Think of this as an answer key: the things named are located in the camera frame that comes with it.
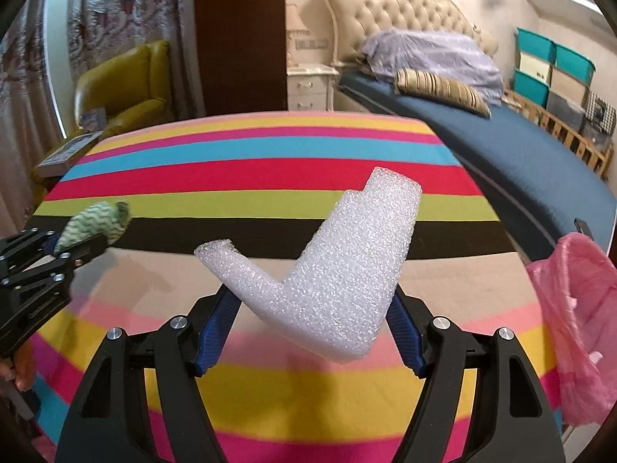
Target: pink plastic bag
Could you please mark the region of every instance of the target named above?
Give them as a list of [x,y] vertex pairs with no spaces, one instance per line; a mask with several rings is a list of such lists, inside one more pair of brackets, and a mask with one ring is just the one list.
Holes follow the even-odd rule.
[[527,270],[555,349],[563,420],[602,423],[617,399],[617,270],[580,233]]

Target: cream leather headboard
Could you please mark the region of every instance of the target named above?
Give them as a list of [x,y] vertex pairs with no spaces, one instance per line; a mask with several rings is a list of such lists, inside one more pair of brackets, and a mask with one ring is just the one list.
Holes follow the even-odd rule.
[[326,0],[334,23],[332,66],[355,63],[367,36],[391,27],[456,31],[473,38],[491,57],[495,38],[477,29],[452,0]]

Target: blue bed sheet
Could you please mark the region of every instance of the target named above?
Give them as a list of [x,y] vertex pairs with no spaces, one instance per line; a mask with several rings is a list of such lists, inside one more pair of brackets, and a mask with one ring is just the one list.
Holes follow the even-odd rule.
[[393,86],[357,71],[343,74],[340,90],[373,113],[422,120],[476,179],[514,240],[532,259],[587,222],[607,252],[617,201],[589,168],[550,134],[507,106],[490,120],[429,100],[394,94]]

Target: yellow armchair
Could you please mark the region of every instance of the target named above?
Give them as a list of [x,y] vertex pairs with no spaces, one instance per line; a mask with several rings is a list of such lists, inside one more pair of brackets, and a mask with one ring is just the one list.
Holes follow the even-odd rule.
[[169,43],[135,47],[85,72],[75,90],[75,125],[94,108],[105,108],[103,139],[173,122]]

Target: lampshade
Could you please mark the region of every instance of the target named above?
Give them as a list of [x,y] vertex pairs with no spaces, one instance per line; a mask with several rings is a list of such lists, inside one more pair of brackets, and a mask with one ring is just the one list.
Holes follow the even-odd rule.
[[285,26],[287,31],[308,31],[302,22],[298,6],[295,3],[285,5]]

